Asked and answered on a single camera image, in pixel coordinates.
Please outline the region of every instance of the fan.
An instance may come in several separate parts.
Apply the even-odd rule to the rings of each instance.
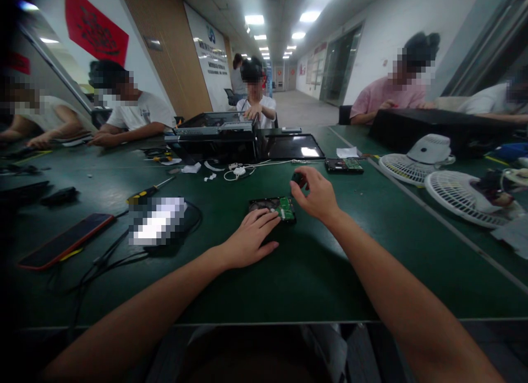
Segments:
[[[449,138],[429,134],[411,148],[406,155],[390,154],[379,160],[379,167],[383,172],[403,182],[413,185],[423,185],[425,178],[440,166],[455,162],[455,157],[450,156]]]
[[[489,171],[482,179],[456,171],[429,174],[425,187],[449,211],[487,228],[498,228],[525,214],[508,192],[528,186],[528,169]]]

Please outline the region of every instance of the pink t-shirt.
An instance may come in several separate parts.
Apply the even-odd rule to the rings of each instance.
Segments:
[[[425,86],[421,84],[393,85],[385,76],[362,90],[352,106],[350,118],[378,110],[380,105],[387,100],[393,100],[401,109],[416,108],[418,104],[425,102],[425,91]]]

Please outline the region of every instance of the hand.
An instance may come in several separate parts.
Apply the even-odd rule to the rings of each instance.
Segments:
[[[416,109],[425,109],[425,110],[431,110],[436,109],[436,104],[434,102],[422,102],[416,106]]]
[[[398,104],[395,103],[393,100],[387,100],[384,103],[382,103],[379,106],[380,109],[391,109],[391,108],[398,108]]]
[[[302,180],[299,185],[290,181],[291,194],[303,210],[323,223],[341,211],[332,184],[319,171],[302,166],[295,172],[302,174]],[[301,190],[304,185],[310,191],[308,196]]]
[[[93,139],[88,143],[88,146],[96,145],[112,147],[117,146],[119,144],[121,144],[121,141],[119,141],[119,138],[116,137],[114,134],[99,132],[93,136]]]
[[[260,120],[261,115],[262,105],[260,104],[252,105],[247,111],[244,112],[244,117],[248,118],[249,120],[253,120],[254,118],[258,118]]]
[[[270,212],[268,209],[250,212],[225,243],[208,252],[226,270],[246,267],[260,261],[279,246],[277,242],[260,246],[281,221],[278,215],[278,212]]]
[[[50,148],[50,141],[53,139],[53,136],[50,133],[41,134],[33,139],[31,139],[27,146],[34,147],[35,149],[44,150]]]

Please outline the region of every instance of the white fan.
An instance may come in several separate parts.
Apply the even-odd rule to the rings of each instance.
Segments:
[[[381,170],[403,182],[413,185],[423,185],[425,178],[440,166],[455,162],[455,157],[450,156],[449,138],[429,134],[411,148],[406,155],[390,154],[379,160]]]
[[[471,185],[479,181],[477,177],[456,171],[437,171],[427,176],[425,188],[449,211],[487,228],[506,225],[525,213],[516,201],[507,207],[492,205]]]

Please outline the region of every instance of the white t-shirt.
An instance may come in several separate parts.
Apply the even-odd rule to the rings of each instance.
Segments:
[[[15,108],[14,113],[31,120],[36,125],[38,125],[42,129],[42,131],[48,132],[50,130],[55,130],[56,128],[59,128],[64,124],[62,119],[59,118],[57,113],[55,112],[55,109],[60,105],[70,108],[73,112],[75,112],[82,126],[87,131],[93,133],[97,131],[97,129],[92,124],[91,120],[86,117],[87,114],[81,114],[71,104],[57,97],[41,96],[40,106],[37,109],[30,108],[27,103],[19,104]]]
[[[242,81],[242,76],[240,75],[240,67],[231,71],[231,84],[233,85],[233,92],[235,94],[248,93],[248,87]]]
[[[269,98],[267,96],[262,96],[262,99],[260,100],[260,105],[265,106],[266,108],[273,109],[274,111],[277,111],[277,103],[274,99]],[[249,101],[247,99],[241,99],[236,104],[236,110],[245,112],[247,111],[251,105],[249,104]],[[268,119],[264,114],[261,115],[260,118],[260,128],[273,128],[273,122],[275,119],[271,120]]]
[[[501,83],[479,91],[464,102],[458,112],[467,114],[525,114],[528,113],[528,103],[508,102],[506,98],[508,84]]]
[[[137,130],[147,124],[159,122],[174,128],[176,121],[169,106],[161,98],[144,91],[137,101],[122,101],[112,110],[107,124],[123,129]]]

